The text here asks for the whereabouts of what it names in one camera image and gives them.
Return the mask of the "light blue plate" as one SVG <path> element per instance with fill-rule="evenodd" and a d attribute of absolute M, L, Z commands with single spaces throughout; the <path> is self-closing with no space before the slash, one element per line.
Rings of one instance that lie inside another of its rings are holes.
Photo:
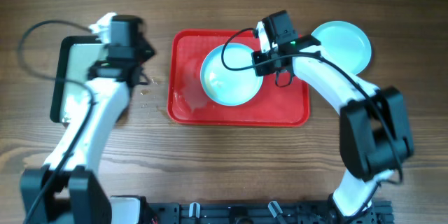
<path fill-rule="evenodd" d="M 214 48 L 204 59 L 200 82 L 206 95 L 224 106 L 242 105 L 254 98 L 263 84 L 263 77 L 253 69 L 241 70 L 252 64 L 253 49 L 240 43 Z"/>

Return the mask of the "white round plate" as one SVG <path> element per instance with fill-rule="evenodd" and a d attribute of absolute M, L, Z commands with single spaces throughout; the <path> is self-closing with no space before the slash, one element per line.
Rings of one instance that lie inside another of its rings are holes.
<path fill-rule="evenodd" d="M 347 71 L 358 75 L 372 59 L 372 45 L 368 36 L 354 24 L 329 21 L 311 33 L 325 50 Z"/>

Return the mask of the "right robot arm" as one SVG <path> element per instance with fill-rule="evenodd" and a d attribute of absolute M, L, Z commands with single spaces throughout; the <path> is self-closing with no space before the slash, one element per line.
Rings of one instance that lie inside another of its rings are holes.
<path fill-rule="evenodd" d="M 312 86 L 339 115 L 339 152 L 346 167 L 330 196 L 332 221 L 350 223 L 371 206 L 384 183 L 404 181 L 403 162 L 414 143 L 403 95 L 381 89 L 347 71 L 311 34 L 301 36 L 285 10 L 259 21 L 253 35 L 260 50 L 253 53 L 258 76 L 287 71 Z M 398 180 L 391 180 L 397 173 Z"/>

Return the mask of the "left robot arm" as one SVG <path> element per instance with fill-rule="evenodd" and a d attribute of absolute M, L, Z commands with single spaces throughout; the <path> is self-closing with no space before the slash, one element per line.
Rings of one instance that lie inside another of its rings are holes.
<path fill-rule="evenodd" d="M 89 27 L 107 56 L 87 71 L 87 81 L 54 77 L 85 89 L 76 115 L 39 169 L 26 169 L 20 189 L 25 223 L 156 223 L 145 197 L 107 197 L 97 170 L 111 130 L 130 104 L 137 85 L 148 85 L 143 63 L 155 54 L 144 21 L 109 13 Z"/>

